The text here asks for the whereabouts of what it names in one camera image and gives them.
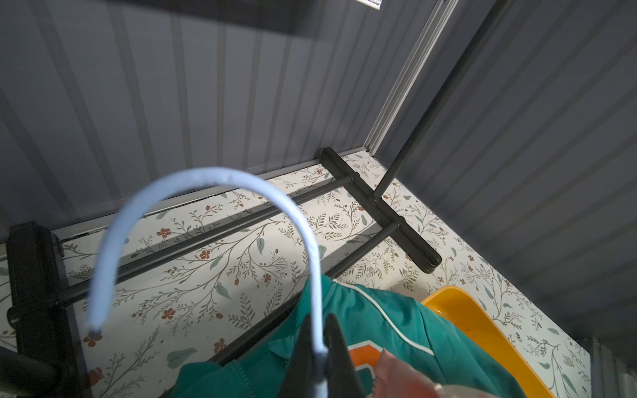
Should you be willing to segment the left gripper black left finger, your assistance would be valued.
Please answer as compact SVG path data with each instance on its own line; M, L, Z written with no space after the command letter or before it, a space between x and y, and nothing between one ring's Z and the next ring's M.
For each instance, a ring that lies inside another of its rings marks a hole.
M278 398L311 398L314 396L314 352L311 319L306 315L300 327L295 348L277 393Z

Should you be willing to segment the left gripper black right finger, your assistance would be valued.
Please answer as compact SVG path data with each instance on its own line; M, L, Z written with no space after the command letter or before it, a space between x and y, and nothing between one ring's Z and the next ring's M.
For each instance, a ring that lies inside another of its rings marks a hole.
M353 366L338 318L330 313L325 321L324 343L328 348L323 375L327 381L328 397L364 398L362 383Z

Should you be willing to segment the pink floral garment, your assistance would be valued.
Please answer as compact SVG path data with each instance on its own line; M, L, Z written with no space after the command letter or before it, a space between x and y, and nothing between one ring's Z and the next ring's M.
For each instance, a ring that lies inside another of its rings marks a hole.
M470 387L443 386L435 383L387 350L382 351L374 373L372 397L494 397L492 394Z

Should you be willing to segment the green jacket orange letter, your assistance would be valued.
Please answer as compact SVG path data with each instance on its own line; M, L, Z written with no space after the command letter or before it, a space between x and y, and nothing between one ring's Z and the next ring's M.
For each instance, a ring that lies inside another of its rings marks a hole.
M184 366L175 397L277 397L301 324L311 319L314 396L328 397L323 375L327 316L338 318L365 397L372 397L374 368L383 350L443 386L474 388L494 397L521 397L516 379L456 326L413 298L323 278L306 285L292 314L245 357L219 366Z

